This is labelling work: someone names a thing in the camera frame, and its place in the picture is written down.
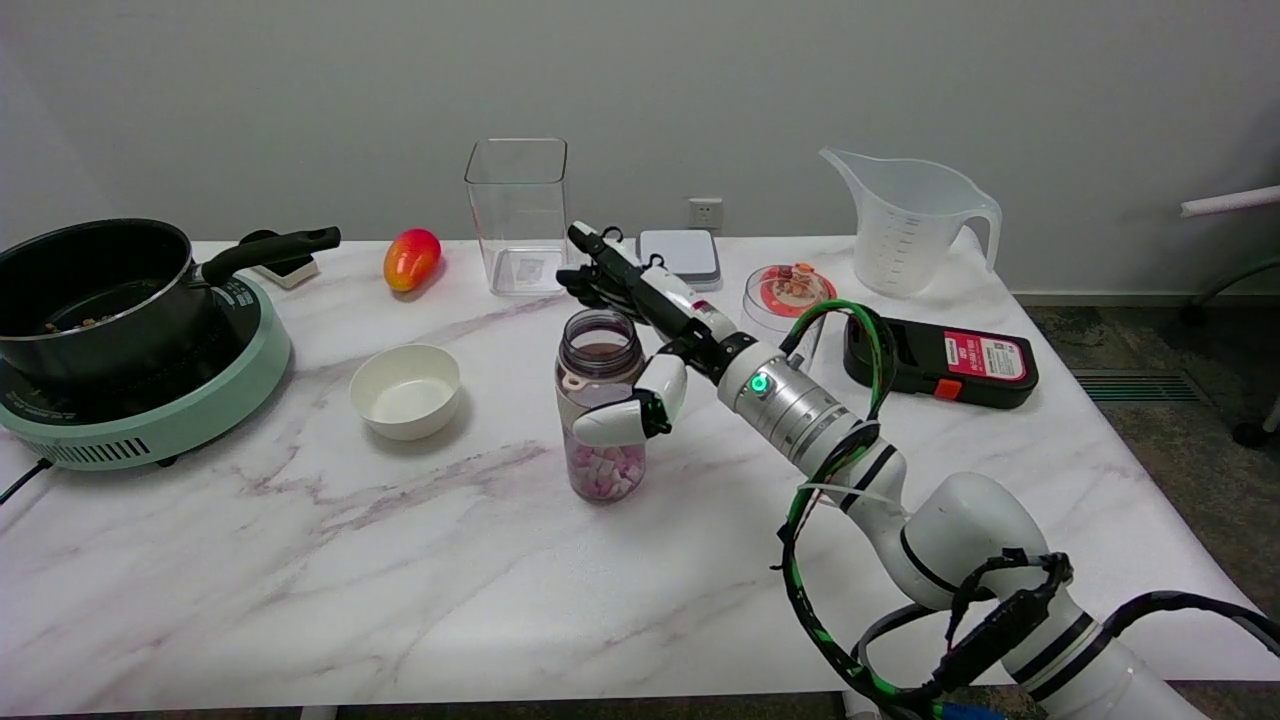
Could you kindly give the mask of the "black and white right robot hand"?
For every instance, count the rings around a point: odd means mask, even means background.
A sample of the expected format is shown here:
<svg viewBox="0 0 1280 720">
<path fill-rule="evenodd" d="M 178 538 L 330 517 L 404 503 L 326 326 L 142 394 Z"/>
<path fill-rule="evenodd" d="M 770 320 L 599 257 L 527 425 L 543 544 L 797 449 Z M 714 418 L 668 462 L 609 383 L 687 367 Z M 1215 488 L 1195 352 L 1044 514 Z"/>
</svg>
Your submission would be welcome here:
<svg viewBox="0 0 1280 720">
<path fill-rule="evenodd" d="M 684 407 L 690 370 L 719 383 L 733 364 L 751 359 L 762 366 L 780 357 L 776 347 L 741 332 L 660 259 L 643 261 L 622 241 L 582 222 L 570 225 L 567 237 L 590 259 L 557 273 L 568 293 L 586 307 L 612 309 L 649 325 L 663 341 L 628 396 L 573 420 L 571 433 L 579 443 L 627 446 L 668 434 Z"/>
</svg>

